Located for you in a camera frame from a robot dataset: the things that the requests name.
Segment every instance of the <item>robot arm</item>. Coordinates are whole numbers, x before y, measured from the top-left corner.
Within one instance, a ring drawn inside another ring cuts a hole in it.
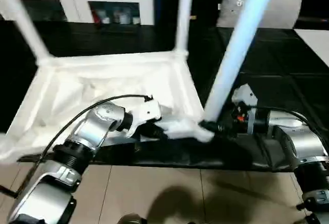
[[[257,107],[257,101],[250,87],[243,85],[234,91],[228,122],[201,125],[219,135],[258,133],[280,142],[303,192],[297,209],[312,212],[305,219],[308,224],[329,223],[329,157],[320,134],[301,114]]]
[[[112,102],[91,109],[65,142],[54,147],[52,159],[20,193],[9,213],[8,222],[68,224],[76,207],[72,193],[80,185],[84,171],[107,134],[125,130],[126,136],[130,137],[138,126],[159,118],[160,108],[154,100],[143,103],[130,113]]]

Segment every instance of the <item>white pillow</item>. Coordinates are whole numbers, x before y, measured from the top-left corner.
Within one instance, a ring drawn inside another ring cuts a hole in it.
[[[219,27],[234,27],[246,0],[223,0]],[[289,29],[295,25],[302,0],[270,0],[260,28]]]

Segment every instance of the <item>black table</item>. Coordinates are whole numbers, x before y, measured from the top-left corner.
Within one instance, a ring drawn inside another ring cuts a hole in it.
[[[153,26],[97,26],[78,23],[37,23],[50,52],[59,57],[171,50],[175,29]],[[2,33],[2,98],[0,128],[5,132],[34,76],[34,57],[11,22]],[[232,29],[192,26],[188,65],[202,104],[225,52]],[[260,105],[285,107],[329,126],[328,67],[293,30],[260,29],[247,54],[235,87],[248,83]],[[25,157],[23,161],[34,160]],[[163,167],[194,167],[256,171],[290,171],[277,142],[259,136],[202,144],[193,139],[103,147],[94,163]]]

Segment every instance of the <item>silver robot arm segment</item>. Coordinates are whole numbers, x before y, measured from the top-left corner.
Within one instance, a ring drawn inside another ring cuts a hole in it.
[[[250,100],[254,97],[254,93],[250,88],[246,91],[248,88],[242,87],[234,92],[233,97],[240,96],[239,101],[242,103],[255,105]],[[298,113],[291,114],[276,110],[261,112],[260,109],[251,113],[253,109],[245,113],[246,119],[242,122],[247,126],[245,130],[249,133],[252,126],[252,130],[264,133],[267,138],[280,142],[303,192],[303,202],[297,206],[297,209],[307,209],[312,212],[312,215],[306,217],[304,221],[308,224],[328,224],[329,157],[319,133],[312,130],[314,127],[310,127],[309,122],[306,124],[301,121],[297,116],[304,117]]]
[[[158,117],[148,115],[144,120],[137,117],[135,123],[143,124],[154,118]],[[65,142],[54,147],[52,159],[46,161],[40,174],[18,196],[9,213],[8,222],[68,224],[76,206],[72,193],[77,190],[90,161],[109,132],[123,129],[129,131],[133,120],[132,114],[112,102],[90,110]]]

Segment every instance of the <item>floor tile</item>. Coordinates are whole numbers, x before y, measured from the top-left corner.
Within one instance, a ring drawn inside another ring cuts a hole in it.
[[[295,188],[297,190],[297,193],[298,193],[298,196],[299,196],[299,200],[300,200],[299,203],[302,203],[303,202],[303,199],[302,199],[302,196],[303,196],[302,189],[300,189],[300,186],[298,184],[297,178],[296,178],[296,176],[294,174],[291,174],[291,178],[293,180],[294,186],[295,186]],[[305,212],[305,215],[307,215],[307,216],[312,214],[312,212],[311,211],[308,211],[307,209],[304,209],[303,211]]]
[[[21,183],[23,182],[27,172],[31,168],[32,163],[20,163],[20,169],[11,186],[11,190],[17,191],[20,187]],[[15,199],[5,196],[3,205],[0,209],[0,223],[6,223],[7,216],[13,206]]]
[[[100,224],[136,213],[148,224],[204,220],[199,170],[113,166]]]
[[[252,222],[293,223],[305,218],[297,211],[300,196],[291,173],[250,172],[251,190],[254,192]]]
[[[17,174],[19,173],[20,165],[12,164],[12,165],[1,165],[0,166],[0,184],[10,188],[15,181]],[[0,209],[3,205],[5,199],[5,195],[0,193]]]
[[[206,223],[247,223],[250,206],[242,196],[250,193],[246,172],[201,170]]]
[[[90,165],[74,198],[77,207],[70,224],[98,224],[111,166]]]

